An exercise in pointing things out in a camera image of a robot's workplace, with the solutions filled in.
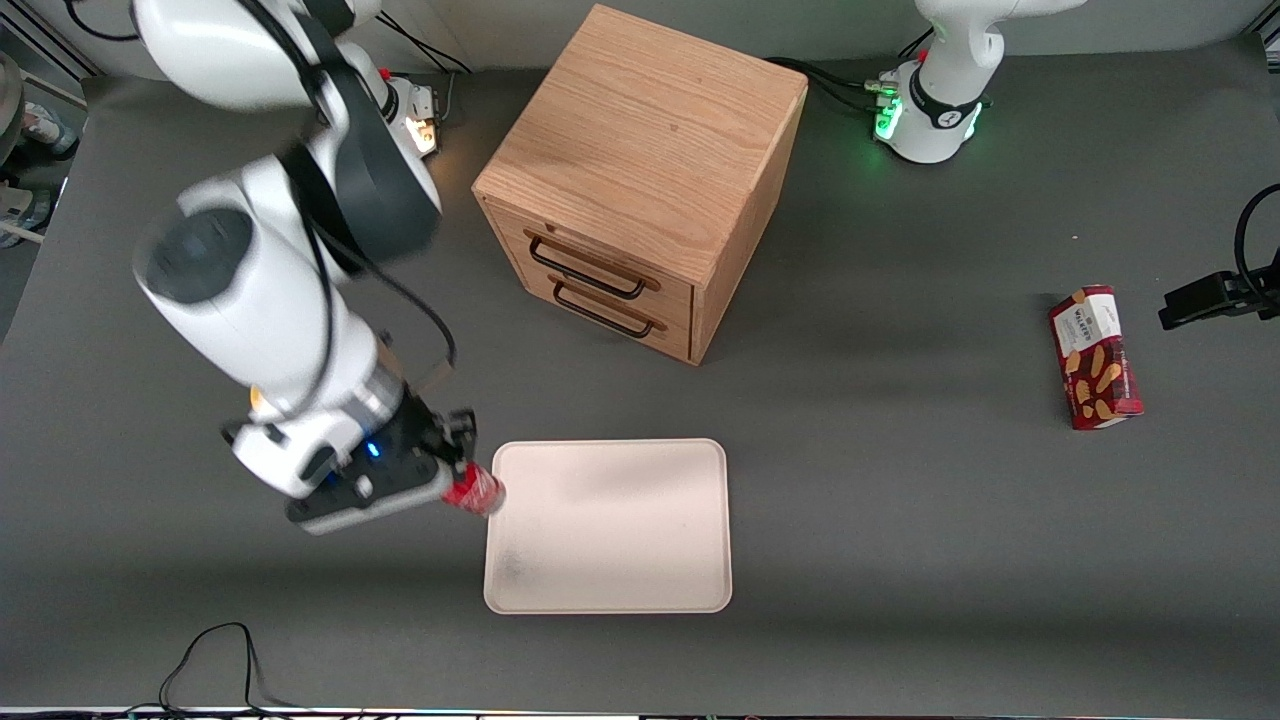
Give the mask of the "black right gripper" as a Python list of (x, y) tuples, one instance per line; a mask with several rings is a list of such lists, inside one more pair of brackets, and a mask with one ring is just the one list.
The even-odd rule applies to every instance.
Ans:
[[(477, 421), (475, 411), (452, 411), (443, 430), (451, 447), (449, 462), (466, 468), (475, 461)], [(335, 483), (353, 483), (366, 477), (374, 483), (425, 483), (436, 474), (436, 460), (445, 454), (440, 424), (428, 405), (412, 391), (399, 398), (397, 410), (379, 428), (365, 433), (333, 470)]]

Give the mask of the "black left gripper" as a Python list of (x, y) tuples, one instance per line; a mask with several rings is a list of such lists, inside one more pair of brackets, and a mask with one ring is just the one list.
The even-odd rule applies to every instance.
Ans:
[(1249, 270), (1240, 284), (1245, 292), (1236, 287), (1235, 273), (1215, 272), (1166, 293), (1165, 307), (1158, 311), (1162, 328), (1174, 331), (1219, 316), (1257, 314), (1263, 322), (1279, 318), (1277, 268)]

